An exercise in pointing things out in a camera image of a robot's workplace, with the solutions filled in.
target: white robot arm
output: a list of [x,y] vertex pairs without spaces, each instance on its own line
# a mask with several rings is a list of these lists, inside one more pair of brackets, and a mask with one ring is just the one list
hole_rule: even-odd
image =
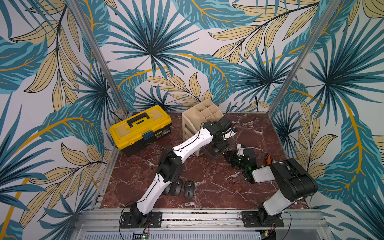
[[196,150],[212,143],[219,152],[226,151],[229,147],[226,140],[235,134],[236,129],[232,127],[232,122],[223,116],[218,122],[204,123],[198,133],[182,144],[164,149],[155,179],[144,195],[129,210],[133,220],[138,225],[143,225],[147,221],[147,215],[152,211],[161,193],[169,184],[179,178],[183,170],[183,163]]

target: toolbox latch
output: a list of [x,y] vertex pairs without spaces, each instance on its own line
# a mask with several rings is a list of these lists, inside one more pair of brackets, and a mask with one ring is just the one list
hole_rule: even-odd
[[152,130],[149,130],[148,132],[144,133],[142,136],[143,136],[143,139],[145,141],[145,140],[150,139],[151,137],[153,137],[153,132],[152,132]]

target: computer mouse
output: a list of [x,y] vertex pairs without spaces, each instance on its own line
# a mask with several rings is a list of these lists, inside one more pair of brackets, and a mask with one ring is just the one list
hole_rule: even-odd
[[195,194],[195,183],[193,181],[186,181],[184,186],[184,197],[192,199]]
[[177,179],[170,185],[170,193],[171,195],[177,197],[180,194],[181,188],[183,187],[183,180]]
[[169,193],[170,186],[171,186],[171,184],[169,184],[169,185],[164,189],[164,191],[163,191],[161,194],[162,194],[162,195],[167,195],[167,194]]

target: red marble surface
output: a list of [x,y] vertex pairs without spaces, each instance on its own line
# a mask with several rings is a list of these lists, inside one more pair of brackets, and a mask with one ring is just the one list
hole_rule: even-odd
[[[159,146],[176,146],[183,142],[181,128],[181,113],[170,113],[172,118],[171,133],[159,139]],[[238,129],[234,136],[236,143],[255,148],[257,163],[266,165],[265,153],[270,153],[273,159],[285,159],[284,151],[278,136],[267,114],[227,114]],[[154,170],[162,148],[155,144],[148,145],[143,150],[143,157]],[[141,152],[128,157],[120,152],[112,176],[104,195],[101,207],[123,207],[130,201],[142,197],[151,184],[155,172],[142,159]],[[231,168],[224,158],[213,163],[204,154],[196,157],[194,154],[184,163],[181,179],[195,182],[193,199],[184,198],[183,190],[178,197],[170,194],[161,195],[155,208],[240,208],[256,209],[258,205],[270,198],[278,189],[275,181],[250,184],[244,180],[241,170]],[[305,201],[298,201],[291,208],[306,209]]]

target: wallpaper wall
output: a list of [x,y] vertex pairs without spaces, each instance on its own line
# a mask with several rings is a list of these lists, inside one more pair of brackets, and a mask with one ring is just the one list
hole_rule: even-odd
[[132,111],[180,111],[205,99],[254,111],[255,97],[266,111],[328,2],[115,0],[98,8],[94,32]]
[[0,11],[0,240],[68,239],[121,110],[65,1],[0,1]]
[[290,157],[316,178],[311,204],[335,239],[384,239],[384,1],[351,1],[273,115]]

